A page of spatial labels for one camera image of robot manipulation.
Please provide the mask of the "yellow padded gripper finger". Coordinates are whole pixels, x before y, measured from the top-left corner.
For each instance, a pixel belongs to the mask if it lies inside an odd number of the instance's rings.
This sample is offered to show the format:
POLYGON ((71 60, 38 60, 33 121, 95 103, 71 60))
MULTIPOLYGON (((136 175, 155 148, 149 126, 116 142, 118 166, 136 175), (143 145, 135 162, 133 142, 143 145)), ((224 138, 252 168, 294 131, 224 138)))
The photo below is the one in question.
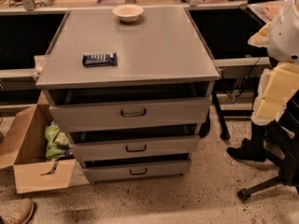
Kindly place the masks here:
POLYGON ((248 44, 257 48, 266 48, 268 46, 268 31, 270 24, 264 25, 257 33, 252 35, 248 44))
POLYGON ((251 121, 256 125, 268 125, 278 121, 287 103, 299 91, 299 65, 279 62, 274 69, 264 69, 258 96, 255 98, 251 121))

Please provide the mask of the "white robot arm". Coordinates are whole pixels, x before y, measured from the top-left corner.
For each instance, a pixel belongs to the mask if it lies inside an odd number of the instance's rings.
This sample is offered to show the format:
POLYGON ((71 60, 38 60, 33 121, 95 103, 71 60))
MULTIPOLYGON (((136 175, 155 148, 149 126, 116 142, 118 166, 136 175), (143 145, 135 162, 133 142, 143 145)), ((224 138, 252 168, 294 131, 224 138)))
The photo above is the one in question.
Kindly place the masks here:
POLYGON ((286 104, 299 90, 299 5, 287 0, 280 11, 248 44, 267 48, 270 58, 278 61, 273 69, 265 69, 260 78, 251 120, 265 126, 279 120, 286 104))

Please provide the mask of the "person's hand on keyboard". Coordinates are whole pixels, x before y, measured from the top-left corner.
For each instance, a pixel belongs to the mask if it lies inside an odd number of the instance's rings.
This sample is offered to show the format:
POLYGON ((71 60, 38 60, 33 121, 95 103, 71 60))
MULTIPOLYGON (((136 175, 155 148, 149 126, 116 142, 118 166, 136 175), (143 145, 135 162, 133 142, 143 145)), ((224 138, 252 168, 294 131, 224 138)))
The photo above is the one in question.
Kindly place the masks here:
POLYGON ((263 14, 269 19, 272 20, 280 11, 282 5, 278 3, 267 3, 263 9, 263 14))

